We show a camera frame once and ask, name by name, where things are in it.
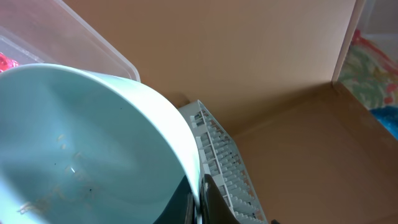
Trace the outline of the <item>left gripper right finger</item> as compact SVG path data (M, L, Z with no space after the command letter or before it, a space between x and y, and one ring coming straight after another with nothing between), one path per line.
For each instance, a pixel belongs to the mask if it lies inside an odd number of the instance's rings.
M201 180L200 209L203 224L239 224L210 174Z

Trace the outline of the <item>small light blue bowl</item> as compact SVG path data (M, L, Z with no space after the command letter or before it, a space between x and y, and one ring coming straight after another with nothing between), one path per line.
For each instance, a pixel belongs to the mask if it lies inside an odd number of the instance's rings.
M154 223L184 176L198 211L195 138L152 88L46 63L2 72L2 223Z

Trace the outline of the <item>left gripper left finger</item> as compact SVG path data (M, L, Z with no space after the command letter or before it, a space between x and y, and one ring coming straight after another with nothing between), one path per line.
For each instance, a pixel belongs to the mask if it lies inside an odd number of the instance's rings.
M188 179L184 176L154 224L194 224L195 202Z

